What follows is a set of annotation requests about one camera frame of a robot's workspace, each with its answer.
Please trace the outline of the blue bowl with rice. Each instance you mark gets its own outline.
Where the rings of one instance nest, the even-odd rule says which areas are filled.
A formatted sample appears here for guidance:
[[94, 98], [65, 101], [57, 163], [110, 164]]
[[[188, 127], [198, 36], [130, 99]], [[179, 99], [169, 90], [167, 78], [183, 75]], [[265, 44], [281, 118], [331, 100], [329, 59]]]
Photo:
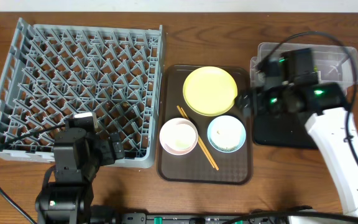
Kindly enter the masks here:
[[241, 121], [229, 115], [214, 118], [207, 129], [210, 145], [223, 153], [238, 151], [244, 145], [246, 136], [246, 129]]

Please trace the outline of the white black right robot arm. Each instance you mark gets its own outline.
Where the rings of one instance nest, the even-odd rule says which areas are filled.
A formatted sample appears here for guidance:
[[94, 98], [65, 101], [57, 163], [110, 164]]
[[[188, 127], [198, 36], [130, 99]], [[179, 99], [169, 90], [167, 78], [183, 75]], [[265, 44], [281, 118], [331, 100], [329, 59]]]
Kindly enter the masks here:
[[346, 90], [358, 84], [348, 47], [320, 52], [306, 45], [273, 50], [254, 65], [257, 84], [237, 106], [253, 114], [256, 144], [317, 149], [337, 188], [342, 210], [358, 217], [358, 133]]

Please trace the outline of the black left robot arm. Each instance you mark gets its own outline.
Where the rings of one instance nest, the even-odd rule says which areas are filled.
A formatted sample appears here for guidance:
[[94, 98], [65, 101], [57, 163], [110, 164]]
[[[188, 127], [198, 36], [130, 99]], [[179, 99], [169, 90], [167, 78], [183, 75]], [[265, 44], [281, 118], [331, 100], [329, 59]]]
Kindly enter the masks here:
[[119, 223], [109, 206], [93, 205], [92, 183], [99, 168], [125, 156], [119, 133], [101, 139], [93, 131], [68, 128], [55, 136], [55, 165], [35, 201], [38, 223]]

